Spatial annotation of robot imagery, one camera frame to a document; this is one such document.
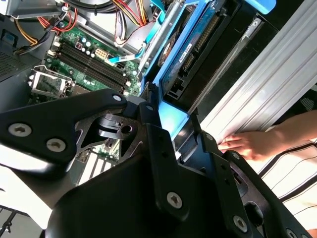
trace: screw head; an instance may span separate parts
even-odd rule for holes
[[[122,101],[122,99],[118,95],[113,95],[113,99],[119,102]]]
[[[234,216],[233,223],[243,233],[246,233],[248,231],[248,226],[247,226],[246,222],[241,217]]]
[[[147,106],[147,109],[149,109],[150,111],[154,110],[151,106]]]
[[[209,135],[209,134],[207,134],[207,138],[208,138],[209,140],[213,140],[213,137],[212,137],[211,135]]]
[[[239,159],[240,159],[240,156],[239,156],[237,153],[232,152],[232,155],[233,155],[233,157],[234,157],[234,158],[236,158],[237,160],[239,160]]]
[[[291,229],[287,228],[286,233],[287,233],[289,238],[297,238],[297,236],[295,235],[295,233]]]
[[[10,125],[8,131],[10,134],[18,137],[26,137],[32,133],[31,127],[23,123],[14,123]]]
[[[175,192],[169,192],[167,194],[167,202],[176,209],[180,209],[183,206],[183,201],[180,196]]]
[[[49,150],[53,152],[62,152],[66,149],[66,144],[64,141],[52,138],[46,142],[46,146]]]

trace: hand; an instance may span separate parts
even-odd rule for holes
[[[218,145],[222,152],[234,150],[246,160],[263,161],[288,149],[274,131],[245,132],[228,136]]]

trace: expansion slot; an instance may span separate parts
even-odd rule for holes
[[[67,55],[70,58],[73,58],[75,61],[84,64],[85,66],[97,71],[99,74],[102,74],[104,77],[108,78],[115,83],[123,86],[128,78],[124,77],[120,72],[117,72],[113,67],[106,65],[105,63],[101,63],[98,60],[91,58],[85,53],[73,48],[72,46],[63,43],[61,48],[59,49],[59,54]]]
[[[93,69],[85,66],[81,62],[78,62],[74,60],[73,58],[69,57],[68,55],[61,54],[59,57],[59,60],[63,63],[69,65],[70,67],[73,67],[74,69],[81,71],[83,74],[97,80],[100,83],[103,83],[104,85],[108,86],[109,88],[112,88],[113,90],[116,90],[118,92],[122,91],[122,86],[120,84],[117,84],[113,82],[112,80],[109,80],[104,75],[98,73],[97,71],[94,71]]]

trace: person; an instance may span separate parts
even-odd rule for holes
[[[266,131],[228,136],[222,152],[240,153],[302,226],[317,238],[317,110]]]

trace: striped shirt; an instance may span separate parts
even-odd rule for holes
[[[248,163],[306,230],[317,229],[317,140]]]

